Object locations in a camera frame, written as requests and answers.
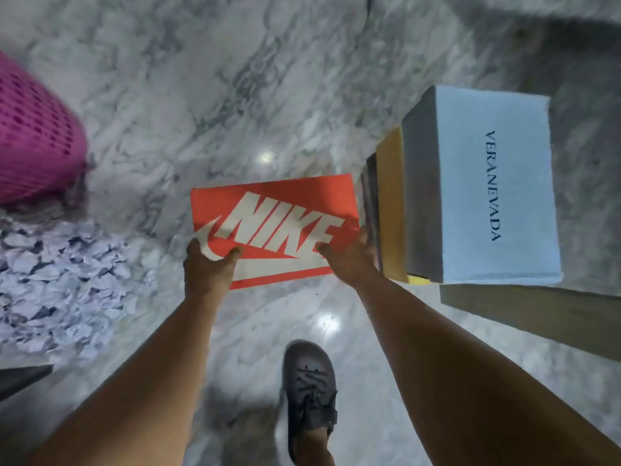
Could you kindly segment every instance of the forearm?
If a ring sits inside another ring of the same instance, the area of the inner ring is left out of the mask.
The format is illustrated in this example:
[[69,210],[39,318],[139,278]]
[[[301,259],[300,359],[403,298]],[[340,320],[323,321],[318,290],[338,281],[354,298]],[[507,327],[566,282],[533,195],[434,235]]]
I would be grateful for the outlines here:
[[184,301],[28,464],[180,464],[218,304]]
[[356,286],[435,466],[613,464],[608,438],[515,363],[379,276]]

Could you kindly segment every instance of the marble floor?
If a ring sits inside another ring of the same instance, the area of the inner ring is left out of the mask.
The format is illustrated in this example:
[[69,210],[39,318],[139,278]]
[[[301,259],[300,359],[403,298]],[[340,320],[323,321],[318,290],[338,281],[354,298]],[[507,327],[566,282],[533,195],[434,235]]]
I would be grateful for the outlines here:
[[[368,20],[366,0],[0,0],[0,48],[86,125],[88,215],[139,243],[136,265],[159,279],[108,351],[0,405],[2,464],[178,304],[191,187],[357,177],[433,83],[553,97],[563,286],[621,295],[617,22],[621,0],[376,0]],[[621,365],[441,305],[437,287],[413,291],[621,444]],[[364,309],[326,276],[230,294],[186,465],[290,464],[279,368],[295,338],[333,359],[337,464],[429,464]]]

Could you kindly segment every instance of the gray sneaker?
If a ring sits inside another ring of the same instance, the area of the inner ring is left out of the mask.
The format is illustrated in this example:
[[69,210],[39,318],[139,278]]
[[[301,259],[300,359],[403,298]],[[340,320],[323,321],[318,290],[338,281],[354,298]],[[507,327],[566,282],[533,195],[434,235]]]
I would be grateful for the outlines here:
[[325,427],[330,436],[337,423],[337,379],[328,354],[312,342],[291,342],[284,352],[283,390],[289,414],[289,456],[295,464],[293,439],[300,432]]

